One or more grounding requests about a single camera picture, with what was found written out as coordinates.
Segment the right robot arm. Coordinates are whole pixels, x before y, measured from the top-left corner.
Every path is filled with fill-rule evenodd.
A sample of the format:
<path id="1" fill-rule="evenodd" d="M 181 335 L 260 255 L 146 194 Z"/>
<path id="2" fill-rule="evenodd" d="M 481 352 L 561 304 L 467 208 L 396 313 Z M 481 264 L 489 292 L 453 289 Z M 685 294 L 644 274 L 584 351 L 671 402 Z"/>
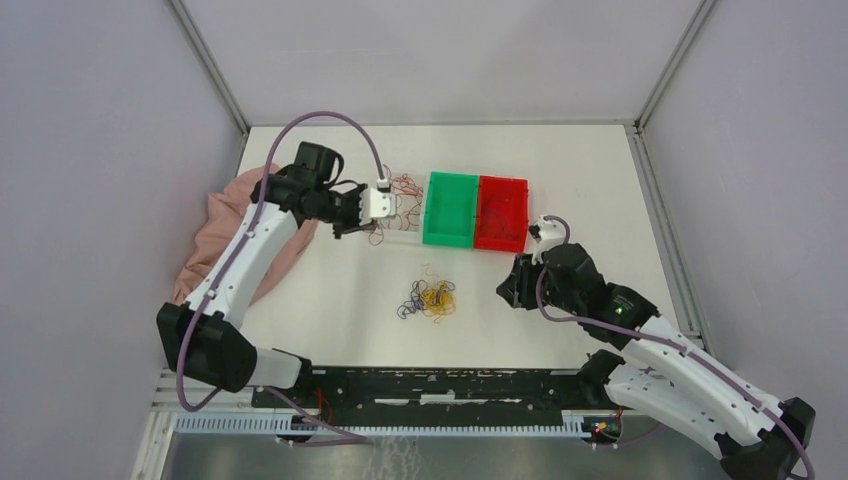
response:
<path id="1" fill-rule="evenodd" d="M 608 282 L 579 244 L 516 256 L 496 293 L 548 321 L 579 324 L 609 345 L 592 355 L 577 382 L 591 408 L 610 401 L 637 410 L 715 457 L 732 479 L 816 476 L 807 448 L 816 412 L 742 379 L 689 340 L 637 291 Z"/>

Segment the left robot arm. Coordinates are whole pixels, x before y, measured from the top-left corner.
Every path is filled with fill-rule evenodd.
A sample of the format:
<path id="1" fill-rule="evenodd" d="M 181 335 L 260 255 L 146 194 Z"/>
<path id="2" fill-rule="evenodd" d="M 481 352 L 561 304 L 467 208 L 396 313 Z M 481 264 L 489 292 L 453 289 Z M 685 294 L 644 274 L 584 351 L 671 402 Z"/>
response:
<path id="1" fill-rule="evenodd" d="M 357 184 L 339 192 L 344 167 L 336 151 L 299 144 L 292 163 L 256 183 L 244 219 L 211 272 L 185 300 L 166 303 L 156 324 L 169 368 L 227 392 L 272 386 L 291 406 L 307 404 L 315 391 L 308 359 L 261 349 L 240 331 L 254 294 L 274 259 L 310 220 L 331 225 L 336 237 L 362 230 L 363 196 Z"/>

